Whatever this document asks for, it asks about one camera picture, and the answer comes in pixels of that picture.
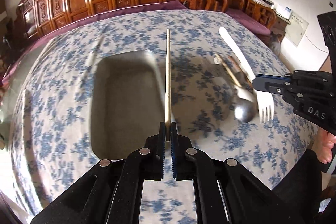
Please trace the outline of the person's right hand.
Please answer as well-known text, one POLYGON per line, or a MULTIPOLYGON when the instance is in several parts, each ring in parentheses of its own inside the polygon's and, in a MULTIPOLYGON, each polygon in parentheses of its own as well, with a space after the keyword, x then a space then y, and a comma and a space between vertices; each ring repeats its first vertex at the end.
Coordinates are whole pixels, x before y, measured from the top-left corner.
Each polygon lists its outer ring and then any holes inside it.
POLYGON ((319 128, 317 133, 317 157, 323 164, 331 162, 332 149, 335 145, 335 136, 326 130, 319 128))

